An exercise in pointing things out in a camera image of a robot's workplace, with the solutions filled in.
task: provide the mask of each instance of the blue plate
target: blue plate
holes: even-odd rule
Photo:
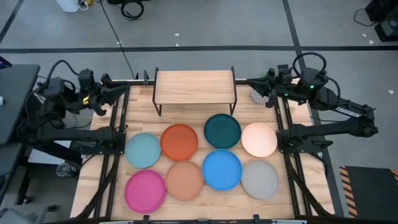
[[[231,190],[241,180],[242,164],[231,151],[217,149],[206,156],[201,172],[212,189]]]
[[[160,144],[151,133],[140,133],[130,139],[126,145],[127,161],[136,168],[146,168],[155,164],[160,157]]]
[[[216,114],[205,124],[206,140],[216,149],[229,149],[241,139],[241,126],[228,114]]]

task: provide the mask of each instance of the white bottle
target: white bottle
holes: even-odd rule
[[[76,12],[79,10],[78,0],[57,0],[65,12]]]

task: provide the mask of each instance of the concrete floor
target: concrete floor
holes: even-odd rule
[[[12,63],[39,64],[39,75],[44,77],[54,62],[65,59],[75,70],[92,69],[97,79],[103,73],[113,79],[132,78],[97,2],[87,11],[76,13],[63,12],[55,1],[19,2],[21,7],[6,35],[0,35],[0,54],[4,58]],[[394,51],[398,42],[383,43],[373,27],[353,21],[355,10],[368,3],[369,0],[151,0],[143,2],[145,13],[134,22],[123,19],[118,7],[106,2],[104,6],[126,48],[132,69],[135,73],[147,70],[150,78],[155,67],[216,70],[231,66],[235,67],[236,78],[258,77],[269,67],[291,64],[297,53],[309,47],[335,47],[320,51],[328,60],[329,76],[339,82],[343,98],[376,108],[376,125],[380,130],[371,139],[327,137],[335,142],[329,153],[338,180],[337,197],[345,202],[339,166],[398,169],[398,152],[394,147],[398,93],[388,92],[398,91],[398,51]],[[0,29],[16,5],[15,0],[2,1]],[[358,13],[358,20],[370,23],[364,12]],[[190,48],[195,46],[212,47]],[[391,46],[391,50],[380,46]],[[312,57],[305,62],[309,67],[321,66]],[[54,76],[77,82],[76,76],[63,65]],[[345,119],[333,112],[320,113],[320,117]],[[79,124],[85,123],[86,120],[79,120]],[[348,215],[345,203],[343,214],[339,215]]]

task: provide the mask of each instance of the wooden platform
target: wooden platform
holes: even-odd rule
[[[155,102],[158,105],[234,103],[233,79],[232,70],[158,71]]]
[[[250,98],[251,88],[249,86],[237,85],[236,88],[238,104],[236,105],[234,117],[239,121],[242,129],[250,123],[262,122],[276,130],[277,122],[274,108],[267,109],[264,106],[255,104]],[[158,116],[152,104],[152,92],[153,86],[131,87],[126,117],[126,124],[129,125],[127,128],[127,140],[141,132],[150,132],[160,137],[162,131],[172,124],[184,123],[190,125],[196,131],[199,139],[198,150],[190,160],[201,166],[205,156],[214,149],[205,140],[203,134],[204,124],[210,116],[227,111],[228,105],[164,105],[162,116]],[[295,102],[290,102],[290,107],[293,122],[311,124],[307,105],[298,106]],[[107,109],[108,112],[105,116],[94,116],[93,129],[109,124],[111,108]],[[252,159],[258,159],[247,153],[243,149],[241,142],[231,150],[239,157],[242,165]],[[322,163],[308,154],[302,154],[301,158],[308,188],[319,202],[329,212],[333,213]],[[82,168],[71,217],[78,215],[95,193],[98,187],[102,160],[103,156],[95,156]],[[233,190],[225,192],[215,191],[205,185],[201,194],[190,201],[179,201],[167,194],[163,206],[156,212],[149,214],[150,219],[250,219],[253,214],[260,214],[260,218],[293,218],[294,214],[283,155],[276,150],[275,153],[263,158],[263,160],[275,167],[280,178],[280,189],[271,199],[253,199],[243,190],[241,184],[237,185]],[[156,170],[164,176],[173,163],[174,161],[161,155],[160,159],[150,169]],[[120,158],[112,220],[142,220],[143,214],[130,210],[124,200],[124,186],[130,176],[137,171],[138,169],[128,164],[124,156]],[[297,192],[300,209],[304,211],[301,193],[299,190]],[[104,195],[101,214],[104,214],[108,193],[105,192]]]

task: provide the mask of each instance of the magenta plate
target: magenta plate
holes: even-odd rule
[[[141,170],[130,177],[124,189],[124,199],[131,210],[147,214],[156,211],[166,197],[166,185],[160,174]]]

